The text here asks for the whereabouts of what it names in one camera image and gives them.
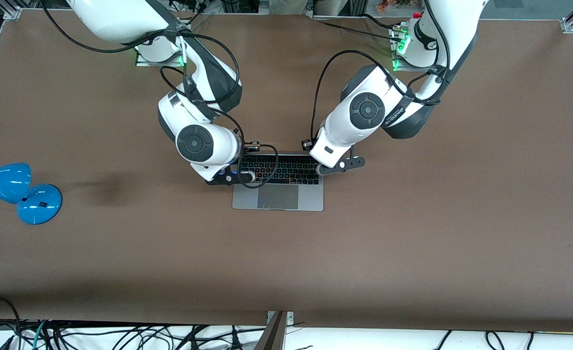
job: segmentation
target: laptop keyboard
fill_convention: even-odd
[[[255,182],[262,182],[269,177],[276,157],[272,155],[245,155],[241,160],[241,171],[253,171]],[[278,157],[278,168],[269,184],[318,185],[319,162],[311,156],[282,156]]]

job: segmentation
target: blue lamp base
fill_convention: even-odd
[[[53,219],[62,207],[62,193],[53,185],[40,184],[29,189],[16,204],[18,217],[30,225],[40,225]]]

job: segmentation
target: black cable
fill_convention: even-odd
[[[417,82],[418,80],[426,77],[427,75],[429,75],[430,73],[428,73],[428,71],[425,71],[423,74],[418,75],[416,78],[413,78],[412,80],[409,80],[409,83],[407,84],[407,88],[410,88],[411,85],[415,82]]]
[[[373,16],[371,16],[370,14],[367,14],[367,13],[362,13],[362,14],[360,14],[359,16],[360,16],[360,17],[369,18],[370,20],[372,20],[373,22],[375,22],[375,24],[377,24],[377,26],[380,26],[380,27],[386,28],[386,29],[392,29],[392,27],[396,26],[397,24],[401,24],[401,22],[398,22],[398,23],[395,23],[395,24],[389,24],[389,25],[388,25],[388,24],[384,24],[384,23],[379,22],[379,21],[377,20],[377,18],[375,18],[375,17],[373,17]]]
[[[212,38],[212,37],[209,37],[209,36],[206,36],[206,35],[194,34],[194,33],[179,33],[179,35],[182,37],[203,38],[203,39],[209,40],[211,42],[214,42],[218,46],[222,47],[222,49],[224,49],[224,51],[226,51],[226,53],[230,56],[230,58],[233,62],[233,65],[235,66],[235,82],[233,84],[232,89],[230,89],[230,91],[228,91],[228,93],[226,95],[224,95],[220,98],[217,98],[216,100],[211,100],[211,101],[192,100],[191,102],[204,102],[205,104],[217,104],[217,103],[222,102],[222,101],[226,100],[227,98],[231,97],[232,94],[235,93],[235,91],[237,91],[237,86],[239,85],[239,77],[240,77],[239,64],[237,62],[237,58],[235,58],[235,55],[232,53],[232,51],[230,51],[230,49],[226,45],[224,45],[222,42],[220,42],[219,40]],[[168,80],[168,78],[165,76],[165,73],[163,72],[164,69],[170,69],[170,70],[176,71],[177,73],[182,75],[183,91],[180,91],[180,89],[178,89],[176,86],[174,86],[174,84],[172,84]],[[159,68],[159,73],[160,73],[163,81],[166,82],[166,84],[171,89],[173,89],[177,93],[180,93],[180,95],[182,95],[183,97],[188,96],[188,93],[187,93],[187,63],[185,63],[185,65],[182,67],[182,71],[180,71],[180,69],[176,69],[174,67],[161,66]]]
[[[189,20],[188,24],[191,24],[191,22],[193,22],[193,20],[195,20],[195,18],[198,17],[201,13],[202,11],[198,11],[197,13],[195,13],[193,17],[191,17],[191,19]]]
[[[214,111],[215,113],[218,113],[218,114],[223,115],[224,117],[230,119],[230,121],[233,122],[234,125],[237,126],[237,129],[238,129],[239,133],[241,134],[242,142],[245,142],[245,133],[243,133],[243,128],[241,127],[241,124],[239,124],[239,122],[237,122],[237,120],[235,118],[231,117],[228,113],[224,113],[224,112],[220,111],[219,109],[211,108],[211,110]]]
[[[74,38],[70,37],[70,35],[68,35],[64,31],[64,29],[62,29],[62,27],[60,27],[59,24],[57,24],[57,22],[55,22],[55,19],[53,19],[53,17],[49,13],[49,10],[44,5],[44,0],[40,0],[39,2],[40,2],[40,5],[42,6],[42,10],[44,11],[44,14],[46,14],[46,16],[49,18],[51,23],[53,23],[53,26],[55,26],[57,31],[59,31],[65,38],[70,40],[73,44],[80,46],[80,47],[83,47],[84,49],[94,51],[96,53],[121,53],[122,51],[133,49],[139,44],[142,44],[142,43],[149,41],[149,40],[153,40],[157,36],[162,35],[162,32],[160,32],[160,31],[152,32],[152,33],[146,34],[142,38],[138,38],[136,40],[133,40],[133,42],[130,42],[128,45],[120,47],[119,49],[110,49],[110,50],[97,49],[96,47],[91,47],[91,46],[87,46],[86,44],[82,44],[82,43],[78,42],[77,40],[75,40]]]
[[[237,160],[237,179],[240,182],[240,184],[242,186],[244,186],[245,188],[249,188],[249,189],[257,189],[257,188],[261,188],[262,186],[266,185],[267,182],[269,182],[269,180],[271,180],[273,178],[273,175],[275,175],[276,171],[278,170],[278,149],[275,148],[273,145],[271,144],[254,144],[254,146],[256,147],[266,147],[266,148],[271,148],[273,149],[273,152],[276,155],[276,161],[273,163],[273,169],[271,169],[271,173],[269,173],[269,176],[265,179],[262,180],[260,182],[260,184],[258,184],[257,186],[249,186],[248,184],[244,183],[243,180],[241,179],[241,162],[243,157],[246,155],[245,153],[245,146],[246,144],[251,144],[245,141],[245,137],[244,137],[244,133],[243,133],[243,129],[241,128],[241,124],[239,124],[237,122],[237,120],[235,120],[235,118],[231,117],[230,115],[228,115],[228,113],[224,112],[224,111],[220,111],[219,109],[215,109],[215,108],[211,108],[212,111],[214,111],[215,113],[218,113],[220,115],[223,115],[224,117],[230,119],[239,129],[239,132],[241,133],[241,152],[239,153],[239,159]]]
[[[4,303],[8,304],[8,306],[12,309],[12,313],[15,315],[15,320],[16,320],[15,333],[18,334],[18,349],[21,349],[22,347],[20,344],[20,341],[21,341],[20,333],[22,333],[22,332],[20,330],[20,317],[18,316],[18,312],[16,311],[16,308],[14,307],[14,305],[8,299],[5,299],[4,297],[0,297],[0,301],[3,301]]]
[[[264,331],[264,328],[251,328],[249,330],[237,331],[237,333],[241,334],[241,333],[262,332],[262,331]],[[195,346],[195,348],[191,348],[190,350],[198,350],[200,348],[200,346],[202,346],[202,345],[204,345],[210,341],[222,340],[223,337],[231,336],[232,334],[233,334],[232,332],[229,332],[229,333],[222,334],[220,336],[215,336],[215,337],[209,338],[206,341],[203,341],[202,343],[198,344],[198,346]]]
[[[500,340],[500,337],[498,336],[498,334],[496,332],[487,331],[487,332],[485,332],[485,341],[487,342],[487,345],[489,345],[491,350],[498,350],[498,349],[496,349],[495,347],[493,347],[493,345],[491,345],[491,342],[489,341],[489,335],[490,334],[493,334],[493,336],[495,336],[496,339],[498,340],[498,344],[500,344],[500,350],[504,350],[504,344],[502,344],[502,340]]]
[[[451,334],[451,332],[452,332],[452,330],[446,332],[446,334],[442,338],[442,341],[440,341],[440,343],[437,345],[437,348],[435,348],[433,350],[441,350],[442,346],[444,346],[444,343],[446,342],[446,338],[448,338],[448,336]]]
[[[120,347],[120,349],[121,349],[121,350],[124,349],[124,347],[127,346],[129,343],[131,343],[131,341],[132,341],[133,339],[137,338],[138,336],[141,335],[141,333],[143,333],[143,332],[145,332],[146,330],[149,330],[149,329],[150,329],[150,327],[149,327],[149,328],[145,328],[144,330],[140,330],[140,327],[135,327],[135,330],[137,330],[137,334],[135,334],[135,335],[132,336],[130,339],[128,339],[128,341],[126,341],[126,343],[124,343],[124,344]],[[116,347],[118,346],[119,343],[121,343],[122,339],[124,339],[124,338],[125,338],[127,335],[129,335],[129,334],[125,334],[122,338],[120,338],[120,340],[118,340],[118,341],[116,342],[116,344],[113,346],[113,348],[111,348],[111,350],[116,350]]]
[[[189,342],[191,337],[195,336],[196,334],[200,333],[202,330],[206,328],[208,328],[208,326],[193,326],[193,328],[191,328],[191,332],[189,332],[189,334],[187,334],[182,339],[182,341],[180,341],[180,343],[176,346],[174,350],[180,350],[183,346],[185,346]]]
[[[433,25],[435,25],[435,29],[437,29],[437,32],[440,33],[440,37],[442,37],[442,43],[444,44],[444,51],[446,52],[446,69],[444,69],[444,74],[442,75],[442,83],[440,84],[440,86],[437,87],[435,93],[427,99],[427,102],[430,102],[438,93],[440,93],[442,87],[444,86],[444,82],[446,82],[448,71],[451,69],[451,50],[448,47],[448,40],[446,39],[446,35],[444,35],[444,31],[442,31],[442,27],[440,27],[440,24],[439,22],[437,22],[435,15],[433,15],[433,11],[431,9],[431,6],[429,5],[429,0],[422,0],[422,4],[424,4],[424,6],[427,8],[427,11],[429,11],[429,16],[431,16]]]
[[[382,66],[382,64],[379,63],[379,61],[377,61],[376,59],[374,59],[373,57],[371,57],[370,55],[368,55],[367,53],[364,53],[362,51],[358,51],[358,50],[344,50],[344,51],[340,51],[339,53],[336,53],[335,55],[331,56],[331,58],[329,59],[329,61],[327,61],[326,65],[323,67],[323,71],[321,72],[321,75],[319,77],[319,82],[317,83],[317,89],[316,92],[314,94],[314,105],[313,105],[313,118],[312,121],[310,123],[310,140],[315,140],[316,136],[314,135],[314,120],[316,117],[316,113],[317,113],[317,100],[319,99],[319,90],[320,90],[320,86],[321,86],[321,82],[323,80],[323,77],[327,71],[327,67],[329,67],[329,65],[331,64],[331,62],[336,59],[337,57],[344,55],[346,53],[355,53],[357,55],[361,55],[364,56],[366,58],[368,58],[371,62],[373,62],[373,64],[375,64],[375,66],[379,67],[382,72],[386,75],[386,80],[393,86],[395,87],[395,89],[397,89],[397,91],[399,91],[399,93],[401,93],[403,96],[405,95],[405,92],[402,91],[401,88],[399,88],[398,84],[395,82],[394,78],[390,75],[390,73],[388,73],[388,71],[386,71],[386,69]],[[419,98],[414,98],[415,102],[418,102],[420,104],[424,104],[425,106],[432,106],[432,105],[436,105],[439,102],[426,102],[426,101],[422,101]]]
[[[530,338],[528,339],[528,344],[526,344],[526,350],[530,350],[530,347],[533,345],[533,339],[535,338],[535,332],[529,332]]]
[[[375,33],[370,33],[370,32],[365,32],[365,31],[360,31],[359,29],[353,29],[353,28],[349,28],[349,27],[343,27],[343,26],[339,26],[338,24],[333,24],[333,23],[327,23],[327,22],[321,22],[322,24],[325,24],[326,26],[330,26],[330,27],[335,27],[335,28],[340,28],[340,29],[344,29],[346,31],[350,31],[353,33],[360,33],[360,34],[364,34],[364,35],[370,35],[371,37],[380,37],[380,38],[384,38],[386,40],[390,40],[390,41],[396,41],[396,42],[400,42],[401,39],[397,38],[397,37],[389,37],[387,35],[380,35],[380,34],[375,34]]]

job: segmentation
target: table surface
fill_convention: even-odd
[[[295,310],[310,326],[573,330],[573,35],[556,21],[479,31],[417,137],[358,144],[367,165],[326,178],[324,211],[267,212],[233,210],[231,188],[180,158],[157,122],[156,68],[23,11],[0,35],[0,165],[28,162],[64,204],[33,227],[0,201],[0,295],[28,318],[261,324]],[[389,64],[384,40],[304,16],[213,16],[197,32],[238,59],[246,138],[281,151],[307,138],[331,55]],[[366,64],[335,60],[320,118]]]

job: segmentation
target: keyboard key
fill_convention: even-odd
[[[270,179],[269,184],[288,184],[289,179]]]

